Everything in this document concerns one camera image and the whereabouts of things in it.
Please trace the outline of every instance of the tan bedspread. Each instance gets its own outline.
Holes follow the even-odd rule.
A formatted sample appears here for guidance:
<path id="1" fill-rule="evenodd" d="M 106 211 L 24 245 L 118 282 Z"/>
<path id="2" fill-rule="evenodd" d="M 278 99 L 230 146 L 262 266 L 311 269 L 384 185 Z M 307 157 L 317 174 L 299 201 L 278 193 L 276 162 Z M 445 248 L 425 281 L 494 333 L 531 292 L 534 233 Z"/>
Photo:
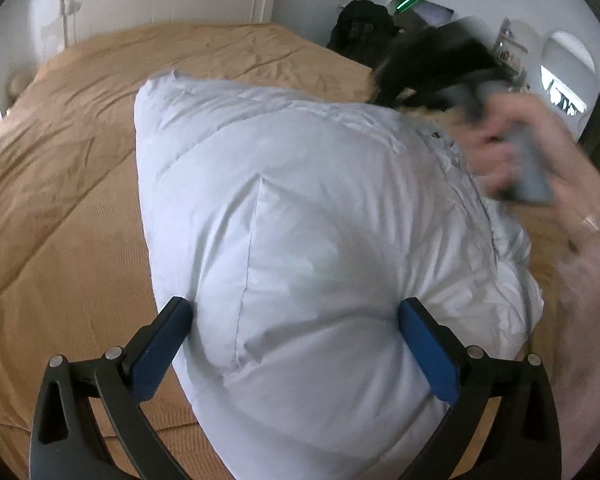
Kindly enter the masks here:
<path id="1" fill-rule="evenodd" d="M 368 95 L 368 69 L 273 25 L 118 32 L 77 45 L 40 71 L 0 123 L 0 453 L 20 478 L 27 477 L 47 360 L 58 353 L 93 358 L 155 317 L 133 104 L 149 76 L 171 67 L 341 102 Z M 544 259 L 534 261 L 553 304 L 552 254 L 562 242 L 542 217 L 532 229 L 538 244 L 555 239 L 556 250 L 540 250 Z M 95 405 L 116 462 L 132 471 Z M 190 475 L 231 478 L 173 371 L 144 411 Z"/>

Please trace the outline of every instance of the black backpack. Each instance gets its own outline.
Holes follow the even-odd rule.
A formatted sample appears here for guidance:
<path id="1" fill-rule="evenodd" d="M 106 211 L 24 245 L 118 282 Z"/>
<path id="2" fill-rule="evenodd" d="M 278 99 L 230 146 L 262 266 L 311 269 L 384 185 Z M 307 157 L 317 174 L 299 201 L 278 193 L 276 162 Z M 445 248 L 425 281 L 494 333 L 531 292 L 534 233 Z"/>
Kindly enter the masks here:
<path id="1" fill-rule="evenodd" d="M 398 27 L 386 7 L 369 0 L 355 0 L 342 9 L 327 48 L 373 67 L 397 33 Z"/>

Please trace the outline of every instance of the bed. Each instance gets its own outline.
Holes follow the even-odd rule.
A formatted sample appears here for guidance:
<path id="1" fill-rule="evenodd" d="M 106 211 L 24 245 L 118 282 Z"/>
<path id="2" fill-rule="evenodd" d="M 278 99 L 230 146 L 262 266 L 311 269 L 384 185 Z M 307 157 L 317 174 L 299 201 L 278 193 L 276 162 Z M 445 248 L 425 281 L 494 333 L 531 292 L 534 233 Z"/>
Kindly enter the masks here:
<path id="1" fill-rule="evenodd" d="M 239 0 L 212 15 L 219 25 L 182 0 L 108 22 L 93 18 L 107 8 L 105 0 L 60 1 L 58 20 L 42 34 L 61 53 L 40 67 L 0 123 L 0 455 L 19 478 L 27 478 L 32 415 L 48 359 L 100 355 L 155 317 L 134 158 L 134 99 L 147 78 L 175 68 L 334 102 L 363 102 L 370 92 L 368 69 L 267 23 L 272 0 Z M 566 244 L 546 212 L 520 214 L 545 300 L 532 348 L 550 370 L 553 267 Z M 172 370 L 143 409 L 193 478 L 232 478 Z M 116 463 L 133 472 L 97 402 L 94 411 Z M 469 452 L 461 466 L 470 462 Z"/>

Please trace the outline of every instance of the finger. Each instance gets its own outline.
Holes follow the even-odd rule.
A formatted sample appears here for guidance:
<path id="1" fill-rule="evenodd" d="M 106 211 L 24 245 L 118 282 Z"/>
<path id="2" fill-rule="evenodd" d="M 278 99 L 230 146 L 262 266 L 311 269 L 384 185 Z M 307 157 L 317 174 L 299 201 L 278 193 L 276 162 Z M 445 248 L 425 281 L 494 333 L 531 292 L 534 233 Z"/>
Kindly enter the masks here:
<path id="1" fill-rule="evenodd" d="M 516 166 L 508 164 L 493 173 L 482 176 L 479 179 L 482 192 L 487 196 L 496 198 L 501 191 L 507 189 L 516 181 L 517 174 Z"/>
<path id="2" fill-rule="evenodd" d="M 552 169 L 566 176 L 582 158 L 564 123 L 547 104 L 532 94 L 494 94 L 485 104 L 484 129 L 501 136 L 515 126 L 525 123 L 531 127 L 538 147 Z"/>
<path id="3" fill-rule="evenodd" d="M 452 139 L 465 151 L 479 148 L 492 140 L 491 133 L 480 125 L 458 124 L 450 126 L 448 131 Z"/>
<path id="4" fill-rule="evenodd" d="M 467 155 L 470 170 L 478 175 L 494 173 L 498 168 L 515 164 L 517 160 L 518 150 L 510 142 L 490 142 Z"/>
<path id="5" fill-rule="evenodd" d="M 574 200 L 573 189 L 559 177 L 552 177 L 549 183 L 555 196 L 554 210 L 558 222 L 567 233 L 576 232 L 585 216 Z"/>

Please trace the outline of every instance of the bolt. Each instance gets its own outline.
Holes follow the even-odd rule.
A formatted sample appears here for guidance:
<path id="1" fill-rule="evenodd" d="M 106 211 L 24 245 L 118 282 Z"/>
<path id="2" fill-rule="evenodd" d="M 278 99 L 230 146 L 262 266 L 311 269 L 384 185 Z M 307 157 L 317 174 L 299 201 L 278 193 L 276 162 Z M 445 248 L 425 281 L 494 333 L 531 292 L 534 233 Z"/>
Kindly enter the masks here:
<path id="1" fill-rule="evenodd" d="M 482 359 L 484 357 L 484 350 L 476 345 L 469 346 L 466 352 L 471 359 Z"/>
<path id="2" fill-rule="evenodd" d="M 104 352 L 104 357 L 106 357 L 110 361 L 113 361 L 113 359 L 119 358 L 121 355 L 122 355 L 122 348 L 120 348 L 119 346 L 112 346 L 111 348 L 109 348 L 109 350 Z"/>
<path id="3" fill-rule="evenodd" d="M 54 355 L 51 359 L 49 359 L 49 366 L 52 368 L 59 367 L 62 364 L 62 361 L 63 359 L 61 355 Z"/>
<path id="4" fill-rule="evenodd" d="M 536 354 L 529 354 L 526 357 L 526 360 L 529 361 L 529 364 L 532 366 L 540 366 L 542 364 L 542 359 L 539 358 Z"/>

